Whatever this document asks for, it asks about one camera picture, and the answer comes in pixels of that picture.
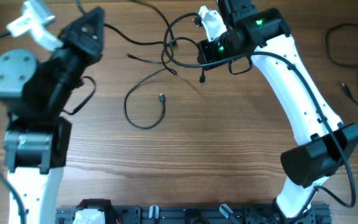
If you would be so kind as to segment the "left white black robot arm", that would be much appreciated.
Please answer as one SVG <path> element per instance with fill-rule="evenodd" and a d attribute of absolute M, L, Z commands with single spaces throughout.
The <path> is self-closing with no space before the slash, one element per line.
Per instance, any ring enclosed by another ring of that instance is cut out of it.
<path fill-rule="evenodd" d="M 10 223 L 53 223 L 67 159 L 71 123 L 65 105 L 87 67 L 103 52 L 104 10 L 68 24 L 47 61 L 29 50 L 0 56 L 0 102 L 7 109 L 3 141 Z"/>

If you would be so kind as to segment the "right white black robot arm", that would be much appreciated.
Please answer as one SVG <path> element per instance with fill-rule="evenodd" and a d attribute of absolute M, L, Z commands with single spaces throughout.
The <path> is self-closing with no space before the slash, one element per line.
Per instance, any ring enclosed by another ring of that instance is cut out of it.
<path fill-rule="evenodd" d="M 357 125 L 345 125 L 328 106 L 278 9 L 259 11 L 251 1 L 218 1 L 216 10 L 202 6 L 195 23 L 206 32 L 198 44 L 198 62 L 205 70 L 245 56 L 284 109 L 297 145 L 280 157 L 287 179 L 275 204 L 285 221 L 299 220 L 328 178 L 349 167 L 358 145 Z"/>

